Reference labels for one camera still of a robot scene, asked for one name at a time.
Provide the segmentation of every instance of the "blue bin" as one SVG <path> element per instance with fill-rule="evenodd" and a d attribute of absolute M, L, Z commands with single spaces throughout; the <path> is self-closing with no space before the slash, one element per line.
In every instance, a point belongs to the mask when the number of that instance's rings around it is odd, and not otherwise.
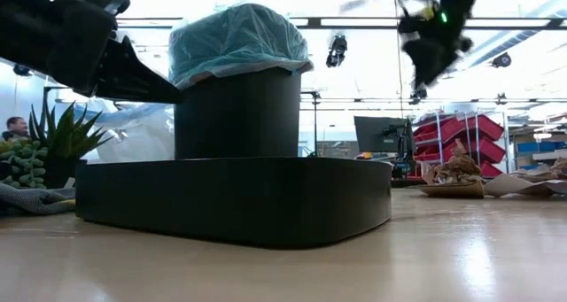
<path fill-rule="evenodd" d="M 527 166 L 520 166 L 520 169 L 524 169 L 524 170 L 532 170 L 537 168 L 540 165 L 527 165 Z"/>
<path fill-rule="evenodd" d="M 552 152 L 563 147 L 565 142 L 519 143 L 517 150 L 518 152 Z"/>

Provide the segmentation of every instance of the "black tray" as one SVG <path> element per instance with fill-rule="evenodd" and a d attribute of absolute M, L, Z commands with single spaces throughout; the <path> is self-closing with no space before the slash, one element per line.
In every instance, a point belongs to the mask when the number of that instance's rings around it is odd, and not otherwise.
<path fill-rule="evenodd" d="M 192 159 L 77 168 L 78 217 L 123 228 L 292 249 L 332 244 L 391 214 L 389 164 Z"/>

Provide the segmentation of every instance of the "potted plant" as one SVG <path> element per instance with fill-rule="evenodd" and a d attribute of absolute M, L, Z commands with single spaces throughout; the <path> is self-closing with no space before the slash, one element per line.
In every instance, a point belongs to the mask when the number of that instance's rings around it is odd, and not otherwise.
<path fill-rule="evenodd" d="M 0 154 L 0 182 L 15 188 L 46 188 L 43 160 L 47 148 L 40 142 L 15 142 Z"/>
<path fill-rule="evenodd" d="M 47 148 L 47 156 L 43 164 L 45 169 L 43 180 L 47 188 L 63 188 L 69 178 L 75 177 L 75 168 L 86 163 L 86 160 L 81 158 L 108 141 L 108 139 L 101 141 L 105 134 L 102 128 L 89 135 L 89 131 L 102 112 L 84 122 L 86 113 L 85 108 L 82 116 L 75 121 L 74 103 L 72 103 L 56 124 L 55 107 L 50 111 L 47 100 L 43 100 L 39 119 L 35 116 L 32 106 L 29 115 L 29 134 L 32 141 L 38 141 L 42 147 Z"/>
<path fill-rule="evenodd" d="M 0 142 L 0 154 L 9 151 L 12 148 L 12 142 Z"/>

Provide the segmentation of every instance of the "computer monitor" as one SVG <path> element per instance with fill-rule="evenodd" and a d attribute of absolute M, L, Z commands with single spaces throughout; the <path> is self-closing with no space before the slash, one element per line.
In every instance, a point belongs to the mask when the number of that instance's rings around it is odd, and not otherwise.
<path fill-rule="evenodd" d="M 409 120 L 354 116 L 354 126 L 360 152 L 398 152 L 413 155 L 416 145 Z"/>

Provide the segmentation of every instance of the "red storage bin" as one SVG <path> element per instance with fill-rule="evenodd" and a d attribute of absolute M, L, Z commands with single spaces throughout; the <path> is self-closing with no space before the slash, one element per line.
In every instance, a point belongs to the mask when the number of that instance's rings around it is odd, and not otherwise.
<path fill-rule="evenodd" d="M 470 140 L 476 140 L 477 136 L 477 119 L 468 117 L 467 119 L 456 117 L 443 119 L 440 121 L 441 143 L 450 143 L 456 137 L 460 137 L 462 141 L 467 138 L 467 129 L 469 130 Z M 492 141 L 499 140 L 504 132 L 504 128 L 485 115 L 478 115 L 478 135 L 486 137 Z M 437 131 L 437 123 L 427 123 L 418 128 L 414 132 L 414 140 L 416 145 L 420 147 L 435 146 L 439 144 L 439 135 Z"/>
<path fill-rule="evenodd" d="M 484 162 L 480 167 L 480 174 L 486 178 L 496 178 L 502 174 L 502 171 L 492 164 Z"/>
<path fill-rule="evenodd" d="M 416 169 L 408 173 L 408 179 L 422 179 L 422 168 L 417 165 Z"/>
<path fill-rule="evenodd" d="M 476 138 L 476 129 L 477 129 L 476 123 L 477 122 L 476 122 L 474 116 L 469 117 L 467 119 L 467 122 L 469 123 L 469 131 L 474 131 L 474 136 L 470 137 L 470 140 L 473 140 L 473 139 Z M 460 120 L 459 123 L 460 123 L 462 129 L 466 130 L 465 119 Z M 496 122 L 489 119 L 485 115 L 478 115 L 478 135 L 479 136 L 487 137 L 492 141 L 497 141 L 502 136 L 502 133 L 504 133 L 504 127 L 498 125 Z"/>
<path fill-rule="evenodd" d="M 477 142 L 471 140 L 470 149 L 466 140 L 461 141 L 461 143 L 464 146 L 464 148 L 470 152 L 470 156 L 476 161 Z M 448 161 L 453 156 L 451 150 L 456 146 L 457 146 L 457 142 L 452 142 L 443 148 L 443 161 Z M 504 155 L 506 154 L 506 151 L 504 151 L 499 145 L 489 141 L 486 138 L 480 139 L 479 150 L 480 150 L 480 161 L 482 162 L 483 160 L 485 160 L 493 164 L 501 162 L 502 159 L 504 159 Z M 431 162 L 435 160 L 440 161 L 440 155 L 438 152 L 429 153 L 429 154 L 425 153 L 421 155 L 416 155 L 416 160 L 431 161 Z"/>
<path fill-rule="evenodd" d="M 461 131 L 461 124 L 459 123 L 459 120 L 456 119 L 455 117 L 444 120 L 443 122 L 444 123 L 440 127 L 441 142 L 446 143 L 451 138 L 453 138 L 459 131 Z M 435 144 L 439 143 L 438 137 L 439 135 L 436 125 L 435 130 L 429 132 L 423 132 L 422 134 L 414 136 L 414 140 L 416 141 L 416 144 L 420 146 L 430 146 L 430 145 L 434 146 Z"/>
<path fill-rule="evenodd" d="M 417 155 L 424 155 L 428 153 L 435 153 L 438 152 L 439 148 L 436 146 L 425 146 L 425 147 L 417 147 L 416 156 Z"/>
<path fill-rule="evenodd" d="M 441 117 L 439 116 L 439 125 L 442 127 L 443 125 L 445 125 L 448 121 L 450 121 L 454 116 L 451 117 Z M 435 117 L 430 117 L 426 120 L 422 120 L 419 123 L 417 123 L 418 128 L 416 129 L 416 131 L 414 131 L 414 137 L 419 136 L 421 134 L 425 134 L 425 133 L 430 133 L 433 131 L 437 131 L 437 118 Z"/>

